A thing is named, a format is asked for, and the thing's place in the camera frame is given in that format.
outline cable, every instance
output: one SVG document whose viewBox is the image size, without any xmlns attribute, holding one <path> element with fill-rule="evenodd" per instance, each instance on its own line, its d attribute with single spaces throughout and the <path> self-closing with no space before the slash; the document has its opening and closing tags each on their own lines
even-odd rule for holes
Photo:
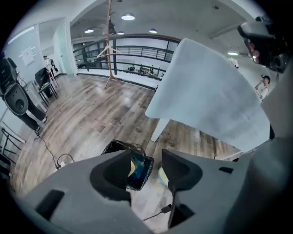
<svg viewBox="0 0 293 234">
<path fill-rule="evenodd" d="M 75 163 L 75 161 L 73 160 L 73 158 L 72 158 L 72 156 L 70 155 L 70 154 L 62 154 L 62 155 L 60 155 L 59 156 L 59 158 L 57 159 L 57 164 L 59 164 L 58 163 L 58 160 L 61 158 L 61 156 L 63 156 L 63 155 L 68 155 L 69 157 L 71 157 L 71 160 Z"/>
<path fill-rule="evenodd" d="M 51 153 L 51 155 L 52 155 L 52 157 L 53 157 L 53 161 L 54 161 L 54 164 L 55 164 L 56 169 L 61 168 L 61 165 L 58 163 L 58 160 L 59 160 L 59 159 L 61 158 L 61 156 L 63 156 L 63 155 L 68 155 L 68 156 L 70 156 L 71 160 L 75 163 L 73 157 L 72 157 L 70 154 L 62 154 L 62 155 L 60 155 L 59 158 L 57 159 L 57 162 L 56 162 L 56 161 L 55 161 L 55 156 L 54 156 L 54 154 L 51 152 L 51 150 L 48 149 L 48 147 L 47 147 L 45 141 L 44 141 L 44 143 L 45 143 L 45 147 L 46 147 L 46 149 Z"/>
<path fill-rule="evenodd" d="M 162 214 L 162 213 L 163 213 L 163 211 L 161 211 L 160 213 L 155 214 L 155 215 L 153 215 L 153 216 L 151 216 L 151 217 L 145 218 L 145 219 L 143 219 L 142 221 L 146 221 L 146 220 L 148 220 L 148 219 L 150 219 L 150 218 L 153 218 L 153 217 L 155 217 L 155 216 L 157 216 L 157 215 L 159 215 L 159 214 Z"/>
<path fill-rule="evenodd" d="M 166 214 L 166 213 L 168 213 L 168 212 L 171 211 L 171 207 L 172 207 L 172 205 L 169 204 L 169 205 L 163 207 L 163 208 L 161 209 L 161 212 L 160 212 L 160 213 L 155 214 L 155 215 L 153 215 L 153 216 L 151 216 L 151 217 L 145 218 L 145 219 L 143 219 L 142 221 L 146 221 L 146 220 L 148 220 L 148 219 L 150 219 L 150 218 L 153 218 L 153 217 L 155 217 L 155 216 L 157 216 L 157 215 L 159 215 L 159 214 L 162 214 L 162 213 Z"/>
<path fill-rule="evenodd" d="M 55 162 L 55 157 L 54 157 L 53 153 L 51 152 L 51 150 L 48 149 L 48 147 L 47 147 L 45 141 L 44 141 L 44 143 L 45 143 L 45 147 L 46 147 L 46 149 L 52 154 L 53 161 L 54 161 L 54 164 L 55 164 L 56 169 L 59 169 L 60 167 L 56 164 L 56 162 Z"/>
<path fill-rule="evenodd" d="M 17 74 L 17 77 L 18 77 L 22 82 L 24 82 L 24 83 L 26 84 L 23 88 L 24 88 L 24 90 L 27 92 L 27 83 L 24 81 L 23 78 L 21 78 L 21 77 L 19 76 L 19 74 Z"/>
</svg>

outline white fabric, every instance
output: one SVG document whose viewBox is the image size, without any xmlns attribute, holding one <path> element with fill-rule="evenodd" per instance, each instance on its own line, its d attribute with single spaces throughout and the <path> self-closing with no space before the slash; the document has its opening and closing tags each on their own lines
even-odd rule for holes
<svg viewBox="0 0 293 234">
<path fill-rule="evenodd" d="M 146 115 L 182 122 L 246 152 L 269 139 L 270 124 L 260 103 L 228 59 L 185 38 Z"/>
<path fill-rule="evenodd" d="M 257 91 L 260 94 L 261 99 L 263 100 L 266 97 L 266 95 L 268 94 L 268 92 L 269 92 L 269 87 L 268 86 L 264 86 L 263 84 L 261 84 L 258 87 Z"/>
<path fill-rule="evenodd" d="M 51 72 L 51 68 L 52 68 L 52 64 L 51 64 L 51 60 L 49 58 L 47 58 L 45 60 L 45 63 L 46 63 L 46 68 L 49 70 L 49 72 Z"/>
</svg>

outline plastic bag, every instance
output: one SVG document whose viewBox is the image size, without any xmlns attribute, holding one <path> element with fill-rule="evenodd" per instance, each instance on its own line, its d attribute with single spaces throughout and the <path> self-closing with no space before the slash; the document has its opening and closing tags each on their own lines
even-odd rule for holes
<svg viewBox="0 0 293 234">
<path fill-rule="evenodd" d="M 127 188 L 140 191 L 151 174 L 154 163 L 154 159 L 146 156 L 145 151 L 140 145 L 112 140 L 102 154 L 126 149 L 131 150 L 131 161 L 135 164 L 134 172 L 127 178 Z"/>
</svg>

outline gray plastic surface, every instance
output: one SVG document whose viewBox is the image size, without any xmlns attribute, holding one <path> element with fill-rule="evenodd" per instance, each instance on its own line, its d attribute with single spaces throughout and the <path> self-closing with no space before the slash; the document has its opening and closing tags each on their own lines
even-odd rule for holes
<svg viewBox="0 0 293 234">
<path fill-rule="evenodd" d="M 175 193 L 176 203 L 186 205 L 195 214 L 166 233 L 239 233 L 284 190 L 292 167 L 292 145 L 292 138 L 276 138 L 243 155 L 238 162 L 172 151 L 199 165 L 203 174 L 190 190 Z M 52 223 L 61 228 L 56 233 L 62 230 L 76 234 L 152 233 L 132 212 L 128 202 L 104 198 L 90 183 L 92 169 L 121 152 L 67 165 L 35 187 L 24 200 L 35 209 L 50 190 L 65 193 L 50 223 L 45 220 L 46 225 Z M 222 166 L 233 168 L 232 173 L 219 171 Z"/>
</svg>

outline coat rack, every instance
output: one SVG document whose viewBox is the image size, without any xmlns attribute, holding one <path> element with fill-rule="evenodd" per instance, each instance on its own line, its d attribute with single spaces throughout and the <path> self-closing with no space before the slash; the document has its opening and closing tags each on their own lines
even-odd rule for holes
<svg viewBox="0 0 293 234">
<path fill-rule="evenodd" d="M 111 5 L 112 5 L 112 0 L 109 0 L 108 15 L 107 15 L 107 38 L 106 38 L 107 46 L 106 47 L 107 47 L 107 58 L 108 58 L 108 67 L 109 67 L 109 71 L 110 71 L 110 76 L 108 78 L 108 81 L 107 81 L 104 89 L 107 88 L 109 81 L 111 81 L 112 79 L 117 80 L 119 83 L 122 83 L 115 76 L 113 76 L 112 69 L 111 69 L 110 43 L 109 43 L 109 36 L 110 36 L 109 35 L 109 20 L 110 20 Z"/>
</svg>

